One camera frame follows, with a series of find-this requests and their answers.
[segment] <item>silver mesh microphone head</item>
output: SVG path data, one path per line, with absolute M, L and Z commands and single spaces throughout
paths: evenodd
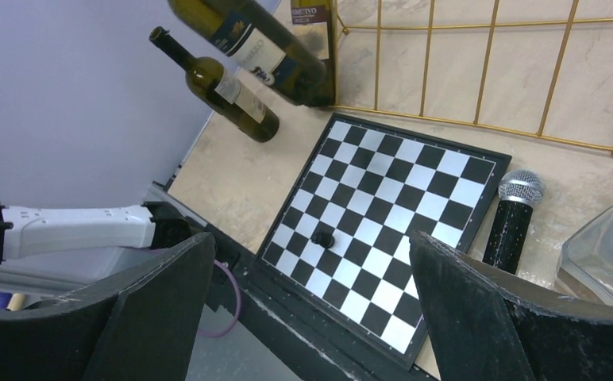
M 526 169 L 509 171 L 500 180 L 498 196 L 504 201 L 521 202 L 528 206 L 536 206 L 545 193 L 545 184 L 538 175 Z

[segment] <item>gray floor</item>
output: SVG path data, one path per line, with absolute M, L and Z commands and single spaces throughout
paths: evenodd
M 217 332 L 232 320 L 224 309 L 214 313 L 204 306 L 200 329 Z M 224 337 L 197 336 L 187 381 L 301 381 L 278 357 L 243 325 L 236 324 Z

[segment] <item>wine bottle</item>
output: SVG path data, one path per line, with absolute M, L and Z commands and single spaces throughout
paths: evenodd
M 337 79 L 334 73 L 334 22 L 332 0 L 291 0 L 293 33 L 326 65 L 326 79 L 316 95 L 306 104 L 332 106 Z
M 194 95 L 251 139 L 262 143 L 276 135 L 279 118 L 217 60 L 194 57 L 161 26 L 150 33 L 150 41 L 185 70 Z
M 326 77 L 323 63 L 253 0 L 168 0 L 175 15 L 289 102 L 303 105 Z

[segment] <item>marble countertop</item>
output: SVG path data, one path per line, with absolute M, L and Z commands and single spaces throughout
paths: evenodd
M 570 1 L 502 2 L 499 21 L 562 19 Z M 435 24 L 488 22 L 493 1 L 444 0 Z M 427 23 L 429 0 L 386 0 L 388 24 Z M 276 17 L 289 22 L 289 2 Z M 342 0 L 347 23 L 373 25 L 376 1 Z M 613 1 L 585 2 L 578 17 L 613 17 Z M 502 31 L 495 35 L 480 121 L 535 131 L 545 104 L 549 79 L 563 27 Z M 425 32 L 384 33 L 380 108 L 417 114 L 426 46 Z M 433 35 L 426 114 L 472 120 L 480 85 L 487 30 L 444 31 Z M 376 36 L 354 31 L 340 39 L 341 103 L 372 106 Z M 215 114 L 169 191 L 208 222 L 257 252 L 269 227 L 330 119 L 332 110 L 295 107 L 239 73 L 281 120 L 268 143 L 248 139 Z M 469 127 L 355 113 L 401 129 L 454 140 L 512 156 L 510 169 L 537 172 L 547 191 L 535 208 L 517 275 L 552 288 L 562 243 L 613 204 L 613 157 L 607 153 L 552 144 Z M 613 24 L 575 28 L 566 51 L 546 132 L 553 136 L 613 144 Z M 469 251 L 481 260 L 496 202 L 492 204 Z M 439 377 L 427 341 L 416 364 Z

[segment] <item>checkered board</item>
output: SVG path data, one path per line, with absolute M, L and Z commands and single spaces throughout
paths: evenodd
M 410 367 L 426 327 L 407 232 L 467 252 L 511 158 L 333 115 L 258 262 L 370 345 Z M 331 233 L 329 249 L 310 242 Z

